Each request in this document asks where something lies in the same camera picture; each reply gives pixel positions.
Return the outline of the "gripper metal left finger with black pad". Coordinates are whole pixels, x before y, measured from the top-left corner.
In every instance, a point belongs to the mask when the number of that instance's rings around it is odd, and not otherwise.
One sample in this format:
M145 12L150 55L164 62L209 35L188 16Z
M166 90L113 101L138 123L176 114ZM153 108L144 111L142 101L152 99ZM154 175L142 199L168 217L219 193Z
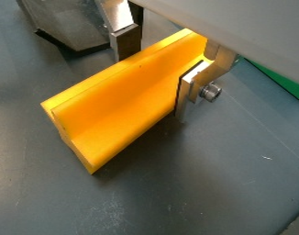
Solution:
M109 31L117 61L141 50L141 27L134 23L126 0L94 0Z

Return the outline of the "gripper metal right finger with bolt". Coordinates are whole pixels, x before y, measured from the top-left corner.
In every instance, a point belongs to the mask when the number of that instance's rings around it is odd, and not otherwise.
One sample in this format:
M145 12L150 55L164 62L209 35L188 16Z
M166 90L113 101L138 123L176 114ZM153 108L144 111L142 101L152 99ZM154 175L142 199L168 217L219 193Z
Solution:
M184 120L186 104L195 103L197 98L213 102L220 95L221 89L213 84L216 78L232 68L237 54L207 40L203 51L203 59L180 75L173 115Z

